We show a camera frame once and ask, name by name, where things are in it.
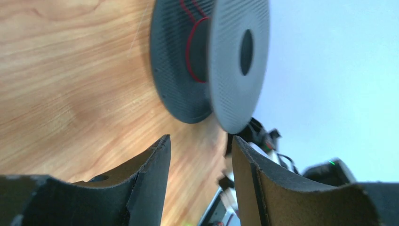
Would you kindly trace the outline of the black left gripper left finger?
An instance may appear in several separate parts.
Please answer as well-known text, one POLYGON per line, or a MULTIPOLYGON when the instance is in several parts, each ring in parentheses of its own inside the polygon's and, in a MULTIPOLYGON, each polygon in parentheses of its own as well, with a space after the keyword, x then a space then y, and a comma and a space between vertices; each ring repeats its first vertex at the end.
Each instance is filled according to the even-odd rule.
POLYGON ((141 154, 84 182, 2 175, 3 226, 158 226, 171 161, 163 135, 141 154))

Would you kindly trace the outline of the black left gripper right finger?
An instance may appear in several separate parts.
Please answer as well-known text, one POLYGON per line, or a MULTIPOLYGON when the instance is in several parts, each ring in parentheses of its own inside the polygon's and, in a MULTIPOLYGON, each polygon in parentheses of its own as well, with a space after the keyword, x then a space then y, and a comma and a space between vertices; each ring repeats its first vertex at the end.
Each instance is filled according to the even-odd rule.
POLYGON ((334 187, 297 175, 262 156, 240 137, 232 165, 243 226, 396 226, 397 183, 334 187))

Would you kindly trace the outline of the grey perforated cable spool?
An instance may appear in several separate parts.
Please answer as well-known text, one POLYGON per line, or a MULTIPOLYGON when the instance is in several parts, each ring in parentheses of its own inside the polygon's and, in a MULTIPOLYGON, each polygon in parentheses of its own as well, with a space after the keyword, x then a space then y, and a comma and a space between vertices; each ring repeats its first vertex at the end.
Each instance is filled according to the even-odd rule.
POLYGON ((158 94, 179 121, 214 114, 228 133, 241 132, 255 111, 270 37, 267 0, 158 0, 150 58, 158 94))

